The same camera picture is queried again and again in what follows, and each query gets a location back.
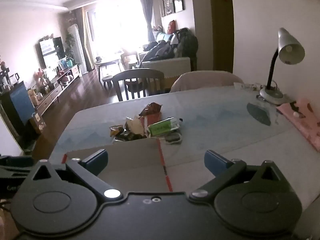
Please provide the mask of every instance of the window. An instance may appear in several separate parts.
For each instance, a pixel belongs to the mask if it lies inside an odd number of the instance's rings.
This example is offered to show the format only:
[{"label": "window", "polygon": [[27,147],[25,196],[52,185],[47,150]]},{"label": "window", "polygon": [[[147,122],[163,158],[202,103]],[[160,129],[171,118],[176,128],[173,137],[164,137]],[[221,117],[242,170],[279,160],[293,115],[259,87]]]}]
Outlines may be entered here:
[{"label": "window", "polygon": [[137,50],[148,43],[140,0],[103,0],[87,13],[93,53],[105,56],[121,49]]}]

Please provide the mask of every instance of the lamp neck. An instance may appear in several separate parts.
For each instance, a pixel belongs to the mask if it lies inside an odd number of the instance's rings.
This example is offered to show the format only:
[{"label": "lamp neck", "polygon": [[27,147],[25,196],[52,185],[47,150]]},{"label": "lamp neck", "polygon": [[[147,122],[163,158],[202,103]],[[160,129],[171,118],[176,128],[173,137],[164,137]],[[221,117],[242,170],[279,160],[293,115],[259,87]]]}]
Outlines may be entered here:
[{"label": "lamp neck", "polygon": [[268,77],[268,83],[266,89],[270,90],[271,89],[271,82],[272,82],[272,76],[273,76],[273,71],[275,69],[275,64],[277,57],[279,56],[279,50],[277,48],[275,54],[273,55],[272,61],[271,61],[271,66],[270,66],[270,71],[269,71],[269,77]]}]

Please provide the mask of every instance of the round stool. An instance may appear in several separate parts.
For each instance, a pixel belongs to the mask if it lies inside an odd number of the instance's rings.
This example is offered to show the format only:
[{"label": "round stool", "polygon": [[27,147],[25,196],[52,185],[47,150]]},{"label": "round stool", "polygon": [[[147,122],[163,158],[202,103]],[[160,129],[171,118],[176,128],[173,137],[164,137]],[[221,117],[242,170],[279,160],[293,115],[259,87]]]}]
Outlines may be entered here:
[{"label": "round stool", "polygon": [[113,78],[113,76],[111,76],[111,75],[102,78],[103,86],[104,86],[105,89],[107,89],[106,88],[106,83],[108,84],[108,88],[109,89],[112,88],[112,83],[111,83],[112,78]]}]

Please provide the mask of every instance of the drawer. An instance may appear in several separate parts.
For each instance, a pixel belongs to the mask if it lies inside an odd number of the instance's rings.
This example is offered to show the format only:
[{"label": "drawer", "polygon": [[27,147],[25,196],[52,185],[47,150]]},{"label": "drawer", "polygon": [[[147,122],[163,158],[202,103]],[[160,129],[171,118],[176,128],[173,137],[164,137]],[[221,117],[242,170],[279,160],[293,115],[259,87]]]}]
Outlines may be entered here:
[{"label": "drawer", "polygon": [[56,98],[56,96],[62,91],[62,86],[61,84],[58,85],[53,92],[51,92],[50,97],[52,100],[54,100]]},{"label": "drawer", "polygon": [[52,102],[51,97],[47,97],[37,108],[39,114],[42,114],[48,105]]},{"label": "drawer", "polygon": [[75,76],[76,74],[79,74],[78,66],[74,66],[72,69],[72,75]]}]

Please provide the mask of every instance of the lamp shade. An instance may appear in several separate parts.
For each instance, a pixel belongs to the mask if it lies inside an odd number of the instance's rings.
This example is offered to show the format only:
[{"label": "lamp shade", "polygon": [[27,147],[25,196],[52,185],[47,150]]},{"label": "lamp shade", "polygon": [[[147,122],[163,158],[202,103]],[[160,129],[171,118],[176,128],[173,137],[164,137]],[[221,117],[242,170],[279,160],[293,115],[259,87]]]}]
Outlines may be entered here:
[{"label": "lamp shade", "polygon": [[305,56],[305,51],[302,45],[295,37],[293,37],[285,28],[280,28],[279,36],[279,58],[289,65],[300,63]]}]

